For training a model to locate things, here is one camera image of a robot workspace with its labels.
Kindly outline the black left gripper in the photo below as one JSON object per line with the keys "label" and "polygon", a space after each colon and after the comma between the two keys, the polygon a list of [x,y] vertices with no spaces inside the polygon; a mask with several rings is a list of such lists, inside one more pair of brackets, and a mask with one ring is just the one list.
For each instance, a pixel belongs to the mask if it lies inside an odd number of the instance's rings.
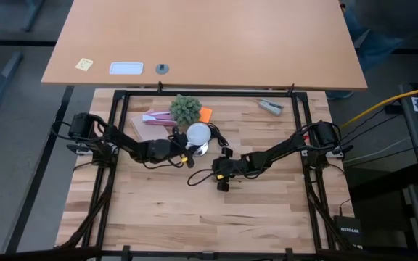
{"label": "black left gripper", "polygon": [[187,165],[187,167],[193,168],[193,156],[186,148],[188,143],[187,135],[184,132],[181,132],[178,126],[173,126],[172,134],[168,137],[168,140],[171,142],[173,150],[182,157],[183,162]]}

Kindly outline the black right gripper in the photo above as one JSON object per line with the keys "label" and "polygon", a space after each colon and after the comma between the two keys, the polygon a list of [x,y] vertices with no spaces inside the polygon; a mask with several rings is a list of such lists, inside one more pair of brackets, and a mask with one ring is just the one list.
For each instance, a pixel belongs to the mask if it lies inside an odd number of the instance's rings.
{"label": "black right gripper", "polygon": [[227,146],[221,148],[223,157],[213,160],[212,171],[216,177],[217,190],[222,192],[229,191],[229,183],[226,182],[230,178],[237,175],[247,175],[247,161],[245,159],[231,159],[233,150]]}

